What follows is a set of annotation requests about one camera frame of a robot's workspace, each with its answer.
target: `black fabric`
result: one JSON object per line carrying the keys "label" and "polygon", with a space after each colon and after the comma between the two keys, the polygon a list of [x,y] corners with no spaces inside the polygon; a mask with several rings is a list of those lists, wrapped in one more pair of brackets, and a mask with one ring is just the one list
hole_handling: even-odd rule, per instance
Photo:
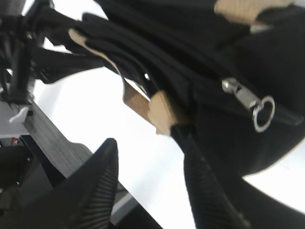
{"label": "black fabric", "polygon": [[103,61],[96,56],[78,56],[42,48],[33,48],[31,56],[31,63],[34,65],[32,74],[45,84],[54,83],[81,71],[104,66]]}
{"label": "black fabric", "polygon": [[24,146],[0,147],[0,188],[7,189],[21,179],[30,156]]}
{"label": "black fabric", "polygon": [[107,139],[70,178],[13,217],[4,217],[0,228],[109,228],[117,183],[117,145]]}
{"label": "black fabric", "polygon": [[184,175],[197,229],[301,229],[305,215],[245,182],[196,137],[173,129],[182,147]]}
{"label": "black fabric", "polygon": [[[194,118],[198,139],[238,174],[270,166],[304,138],[304,9],[264,12],[260,17],[272,22],[272,29],[250,34],[248,26],[215,15],[212,1],[188,6],[180,1],[96,2],[110,21],[84,15],[76,28],[90,37],[88,45],[140,62],[156,90],[168,92]],[[101,40],[119,51],[107,50]],[[252,114],[222,91],[226,77],[261,98],[275,98],[267,131],[258,134]],[[268,117],[264,112],[260,121]]]}

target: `zipper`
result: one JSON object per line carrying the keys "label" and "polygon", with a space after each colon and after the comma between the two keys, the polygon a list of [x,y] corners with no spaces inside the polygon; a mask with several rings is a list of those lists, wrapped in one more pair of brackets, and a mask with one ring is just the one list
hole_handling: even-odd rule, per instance
{"label": "zipper", "polygon": [[[233,77],[223,79],[222,86],[225,93],[234,94],[236,99],[244,106],[244,108],[249,112],[252,112],[252,121],[256,132],[262,133],[268,129],[275,115],[275,101],[273,97],[268,95],[261,100]],[[270,103],[272,109],[267,122],[263,125],[259,125],[257,117],[264,109],[266,103]]]}

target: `black backpack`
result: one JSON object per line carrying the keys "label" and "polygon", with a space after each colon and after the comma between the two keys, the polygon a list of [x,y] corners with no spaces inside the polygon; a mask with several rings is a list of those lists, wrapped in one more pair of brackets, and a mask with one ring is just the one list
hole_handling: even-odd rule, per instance
{"label": "black backpack", "polygon": [[[86,13],[73,21],[49,9],[39,21],[52,21],[46,36],[54,45],[78,57],[107,56],[103,64],[136,82],[151,104],[162,92],[175,119],[170,135],[185,153],[197,228],[303,228],[302,214],[241,176],[267,168],[304,138],[305,10],[279,4],[247,17],[216,7],[221,1],[96,0],[109,20]],[[37,78],[52,83],[55,75]]]}

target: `tan leather patch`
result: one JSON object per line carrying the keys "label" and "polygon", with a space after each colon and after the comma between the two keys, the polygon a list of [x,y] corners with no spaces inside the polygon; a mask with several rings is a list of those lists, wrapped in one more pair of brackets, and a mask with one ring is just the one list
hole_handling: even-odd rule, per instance
{"label": "tan leather patch", "polygon": [[187,115],[171,100],[165,91],[157,92],[149,103],[148,117],[157,128],[157,134],[171,135],[171,127],[175,124],[187,124]]}
{"label": "tan leather patch", "polygon": [[295,0],[218,0],[214,11],[231,22],[251,24],[266,9],[284,8]]}
{"label": "tan leather patch", "polygon": [[150,123],[148,118],[149,100],[135,90],[129,83],[125,83],[124,103],[139,116]]}

